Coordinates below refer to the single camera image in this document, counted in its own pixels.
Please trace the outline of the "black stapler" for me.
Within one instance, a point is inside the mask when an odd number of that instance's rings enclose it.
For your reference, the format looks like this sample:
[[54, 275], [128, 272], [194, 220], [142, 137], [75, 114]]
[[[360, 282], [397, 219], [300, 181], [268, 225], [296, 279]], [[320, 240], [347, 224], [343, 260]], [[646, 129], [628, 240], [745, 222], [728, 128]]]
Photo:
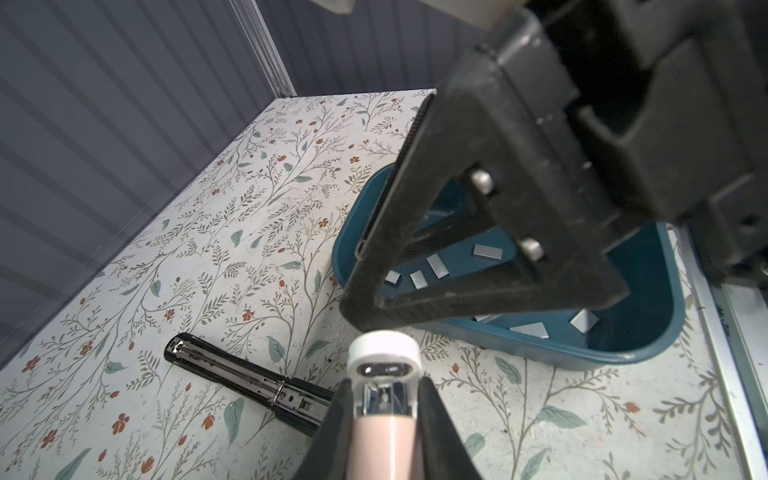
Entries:
[[187, 332], [168, 342], [164, 358], [259, 403], [308, 436], [319, 428], [333, 398], [331, 390], [272, 372]]

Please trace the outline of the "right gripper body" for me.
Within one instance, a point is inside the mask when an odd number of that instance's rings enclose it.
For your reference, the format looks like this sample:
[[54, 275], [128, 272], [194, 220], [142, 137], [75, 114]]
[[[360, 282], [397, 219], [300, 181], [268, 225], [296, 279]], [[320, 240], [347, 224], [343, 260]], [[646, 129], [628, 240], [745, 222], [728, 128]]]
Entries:
[[767, 278], [767, 77], [738, 1], [505, 1], [485, 23], [479, 166], [536, 282], [616, 282], [683, 222], [716, 279]]

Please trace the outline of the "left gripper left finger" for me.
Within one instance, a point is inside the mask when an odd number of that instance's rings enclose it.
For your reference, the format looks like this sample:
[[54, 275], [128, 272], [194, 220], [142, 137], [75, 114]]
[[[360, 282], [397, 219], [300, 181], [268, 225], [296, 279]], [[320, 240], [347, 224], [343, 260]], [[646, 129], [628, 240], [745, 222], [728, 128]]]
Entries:
[[293, 480], [344, 480], [354, 420], [351, 381], [336, 388], [325, 418]]

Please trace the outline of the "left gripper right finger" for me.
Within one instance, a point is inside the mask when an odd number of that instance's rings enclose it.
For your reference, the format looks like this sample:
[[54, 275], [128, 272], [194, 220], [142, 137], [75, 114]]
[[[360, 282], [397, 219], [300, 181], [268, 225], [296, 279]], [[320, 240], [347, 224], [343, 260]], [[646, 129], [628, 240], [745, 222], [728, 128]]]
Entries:
[[417, 420], [425, 479], [481, 479], [437, 388], [427, 376], [419, 382]]

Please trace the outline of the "pink mini stapler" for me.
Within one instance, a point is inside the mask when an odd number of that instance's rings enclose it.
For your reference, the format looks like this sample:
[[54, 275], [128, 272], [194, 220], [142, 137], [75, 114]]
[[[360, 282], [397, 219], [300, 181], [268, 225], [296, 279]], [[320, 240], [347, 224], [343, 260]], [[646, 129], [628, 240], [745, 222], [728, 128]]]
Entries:
[[365, 333], [349, 348], [353, 422], [347, 479], [422, 479], [418, 344], [392, 330]]

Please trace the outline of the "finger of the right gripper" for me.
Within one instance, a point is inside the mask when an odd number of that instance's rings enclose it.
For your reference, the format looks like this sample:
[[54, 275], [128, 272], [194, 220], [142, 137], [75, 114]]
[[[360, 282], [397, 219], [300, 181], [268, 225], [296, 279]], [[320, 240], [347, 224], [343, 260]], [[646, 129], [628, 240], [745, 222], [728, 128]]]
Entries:
[[[510, 261], [393, 298], [388, 271], [492, 227]], [[465, 316], [604, 309], [625, 280], [545, 137], [486, 50], [463, 59], [430, 101], [342, 296], [361, 331]]]

